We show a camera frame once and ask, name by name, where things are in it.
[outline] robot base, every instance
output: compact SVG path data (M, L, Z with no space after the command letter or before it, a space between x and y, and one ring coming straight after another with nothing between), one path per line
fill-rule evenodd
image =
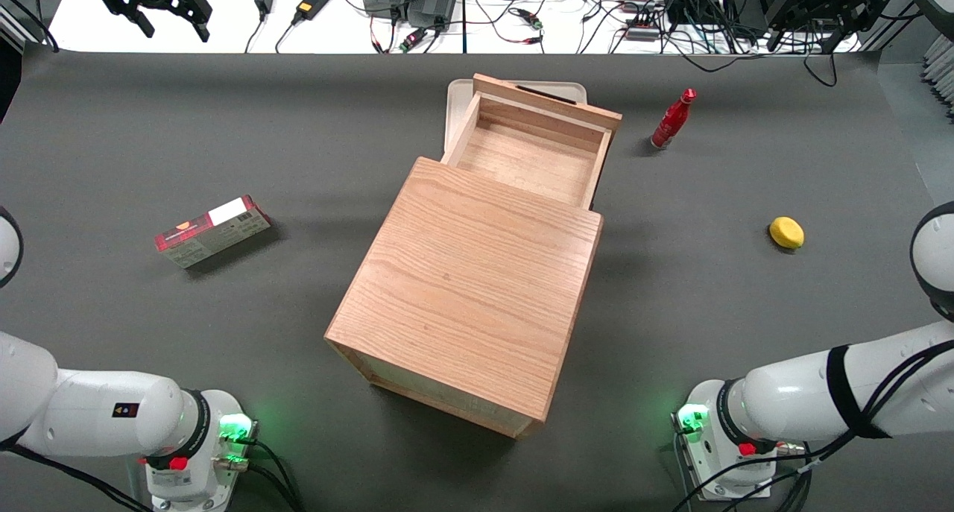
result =
M716 413L716 410L718 410L716 399L718 399L718 392L724 383L722 380L715 379L704 381L695 386L695 389L692 389L686 401L686 408L698 406L699 410L705 411L705 416L701 418L702 424L699 430L691 434L680 435L686 464L696 485L702 484L715 473L738 464L740 461L776 457L776 451L774 450L764 455L742 457L739 454L739 447L726 436ZM674 417L674 423L677 425L677 430L681 431L681 424L676 417ZM707 484L702 489L701 498L703 501L738 499L757 486L767 484L772 479L775 470L776 464L774 462L746 465L746 467L733 469ZM763 491L752 495L752 498L767 498L770 491L771 488L765 488Z
M209 433L202 442L200 450L189 461L189 470L194 473L201 471L211 472L214 481L209 481L203 495L199 499L189 499L182 501L177 499L176 494L192 483L188 475L186 478L174 478L170 486L169 472L156 472L146 466L146 477L150 479L149 489L153 494L153 510L156 512L224 512L228 508L229 501L232 498L232 490L235 488L238 472L229 471L224 468L216 467L213 458L225 458L228 455L238 455L247 458L247 445L239 445L231 441L225 441L219 437L219 424L222 416L225 414L241 414L239 401L231 394L224 391L208 390L203 391L202 396L209 403L210 426Z

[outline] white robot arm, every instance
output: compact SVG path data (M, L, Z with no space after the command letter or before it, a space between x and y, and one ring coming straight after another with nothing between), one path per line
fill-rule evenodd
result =
M22 243L0 207L0 287ZM231 394L147 373L59 369L47 350L0 332L0 452L140 455L154 509L224 510L246 467L247 444L236 441L251 440L254 426Z
M893 369L954 341L954 203L931 210L917 224L910 258L932 307L946 320L759 367L741 379L702 382L674 417L696 484L739 462L774 458L777 445L787 441L833 441L849 430L859 437L954 431L954 350L937 355L899 386L870 422L862 417ZM705 484L701 495L739 499L773 475L774 462L747 464ZM768 495L766 486L754 497Z

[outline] red and white box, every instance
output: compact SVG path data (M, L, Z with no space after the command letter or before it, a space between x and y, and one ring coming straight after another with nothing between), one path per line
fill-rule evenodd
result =
M272 227L272 220L248 195L230 200L194 220L156 234L156 250L188 268L218 251Z

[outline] white tray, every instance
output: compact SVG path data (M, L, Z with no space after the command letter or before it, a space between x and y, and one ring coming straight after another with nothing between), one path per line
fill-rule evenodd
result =
M570 101L587 103L587 91L579 83L572 81L520 81L510 80L517 85L543 91L555 97L568 98ZM443 149L447 150L450 139L457 129L457 123L464 117L467 105L473 98L474 81L470 78L454 80L447 85L447 116L443 126Z

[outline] red aluminum bottle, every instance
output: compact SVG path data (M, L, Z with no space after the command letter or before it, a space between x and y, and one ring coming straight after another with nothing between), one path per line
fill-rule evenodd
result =
M682 97L666 110L666 114L657 126L657 131L653 132L653 139L650 139L655 148L667 148L669 146L679 128L682 128L686 119L689 118L689 105L694 100L695 89L686 89L682 93Z

